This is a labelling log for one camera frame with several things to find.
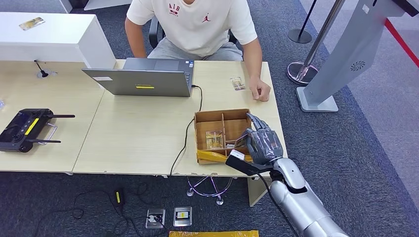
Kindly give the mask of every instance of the robot finger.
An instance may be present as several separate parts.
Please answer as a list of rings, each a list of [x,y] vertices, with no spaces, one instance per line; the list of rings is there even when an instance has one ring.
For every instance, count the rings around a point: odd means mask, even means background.
[[[259,123],[260,119],[259,119],[258,117],[256,117],[256,116],[252,115],[251,113],[246,113],[246,115],[247,115],[247,116],[250,118],[250,120],[253,122],[253,124],[254,124],[254,128],[255,128],[256,130],[259,130],[259,129],[261,128],[260,123]]]

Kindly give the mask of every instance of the robotic arm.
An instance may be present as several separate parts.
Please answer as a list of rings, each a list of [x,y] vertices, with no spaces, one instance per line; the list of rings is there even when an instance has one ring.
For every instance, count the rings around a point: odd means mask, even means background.
[[[284,151],[276,132],[258,117],[247,115],[256,130],[248,128],[243,136],[254,163],[244,161],[236,151],[229,155],[226,165],[247,175],[269,171],[272,198],[290,216],[303,237],[348,237],[332,220],[297,165],[282,157]]]

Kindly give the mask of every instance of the gray laptop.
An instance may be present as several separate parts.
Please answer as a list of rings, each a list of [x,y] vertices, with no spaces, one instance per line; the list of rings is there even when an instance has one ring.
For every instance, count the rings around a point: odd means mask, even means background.
[[[190,97],[194,62],[127,58],[123,69],[82,71],[114,95]]]

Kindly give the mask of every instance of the t-shirt logo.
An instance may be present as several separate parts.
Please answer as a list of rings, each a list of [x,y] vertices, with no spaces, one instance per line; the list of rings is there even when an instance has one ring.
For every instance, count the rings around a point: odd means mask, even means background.
[[[173,6],[169,3],[169,9],[170,9],[170,14],[174,15],[174,16],[178,16],[178,12],[180,10],[179,6],[176,6],[176,4],[173,3]]]
[[[207,15],[204,17],[204,20],[202,21],[203,23],[206,22],[206,21],[208,21],[208,22],[210,21],[210,20],[208,20],[208,14],[209,13],[207,13]]]

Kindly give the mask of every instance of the laptop lid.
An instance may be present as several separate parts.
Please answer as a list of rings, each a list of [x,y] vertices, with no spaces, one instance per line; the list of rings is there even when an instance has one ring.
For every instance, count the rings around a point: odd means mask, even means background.
[[[184,72],[82,69],[114,95],[189,97],[190,86]]]

